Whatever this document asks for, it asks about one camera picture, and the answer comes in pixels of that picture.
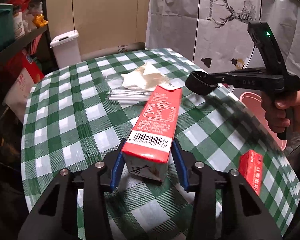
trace trash can lid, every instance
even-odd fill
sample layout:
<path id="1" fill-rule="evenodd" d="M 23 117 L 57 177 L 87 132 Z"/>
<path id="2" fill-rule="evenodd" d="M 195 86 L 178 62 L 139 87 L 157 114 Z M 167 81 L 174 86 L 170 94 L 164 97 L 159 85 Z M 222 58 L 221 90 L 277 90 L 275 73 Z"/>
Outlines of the trash can lid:
<path id="1" fill-rule="evenodd" d="M 78 31 L 70 31 L 67 33 L 63 33 L 61 35 L 58 35 L 51 41 L 50 47 L 52 48 L 52 47 L 58 46 L 60 44 L 66 43 L 66 42 L 71 41 L 78 37 L 79 37 Z"/>

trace teal container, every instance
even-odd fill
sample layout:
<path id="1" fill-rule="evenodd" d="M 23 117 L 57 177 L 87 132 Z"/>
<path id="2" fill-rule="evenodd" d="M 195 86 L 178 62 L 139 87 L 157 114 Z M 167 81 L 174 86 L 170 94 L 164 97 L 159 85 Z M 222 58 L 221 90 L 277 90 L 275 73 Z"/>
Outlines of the teal container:
<path id="1" fill-rule="evenodd" d="M 12 4 L 0 4 L 0 52 L 15 41 L 12 11 Z"/>

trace human hand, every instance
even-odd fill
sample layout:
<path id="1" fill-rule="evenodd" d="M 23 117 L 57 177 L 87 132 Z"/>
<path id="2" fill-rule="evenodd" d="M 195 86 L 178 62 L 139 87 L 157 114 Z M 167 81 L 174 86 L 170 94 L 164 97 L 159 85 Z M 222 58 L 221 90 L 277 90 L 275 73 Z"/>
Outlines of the human hand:
<path id="1" fill-rule="evenodd" d="M 293 107 L 293 131 L 300 133 L 300 91 L 279 97 L 274 103 L 266 93 L 262 92 L 261 99 L 261 106 L 266 111 L 265 119 L 273 132 L 282 133 L 290 126 L 291 120 L 286 118 L 285 110 Z"/>

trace red carton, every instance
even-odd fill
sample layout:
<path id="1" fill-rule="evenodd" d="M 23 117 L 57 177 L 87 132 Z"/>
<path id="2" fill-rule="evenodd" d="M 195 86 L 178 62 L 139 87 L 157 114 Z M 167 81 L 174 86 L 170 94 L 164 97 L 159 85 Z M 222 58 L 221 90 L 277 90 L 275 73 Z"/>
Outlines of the red carton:
<path id="1" fill-rule="evenodd" d="M 239 172 L 245 177 L 257 195 L 260 194 L 262 163 L 263 156 L 253 150 L 249 150 L 240 157 Z"/>
<path id="2" fill-rule="evenodd" d="M 129 173 L 163 181 L 181 95 L 182 89 L 156 87 L 122 148 Z"/>

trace white trash can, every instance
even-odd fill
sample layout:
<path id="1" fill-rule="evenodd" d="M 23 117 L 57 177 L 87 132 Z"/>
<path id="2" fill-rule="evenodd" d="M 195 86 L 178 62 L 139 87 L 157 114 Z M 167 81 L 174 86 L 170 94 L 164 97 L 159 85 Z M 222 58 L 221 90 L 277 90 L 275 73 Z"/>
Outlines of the white trash can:
<path id="1" fill-rule="evenodd" d="M 79 33 L 77 31 L 70 31 L 55 37 L 51 41 L 50 47 L 53 49 L 59 68 L 81 62 L 78 37 Z"/>

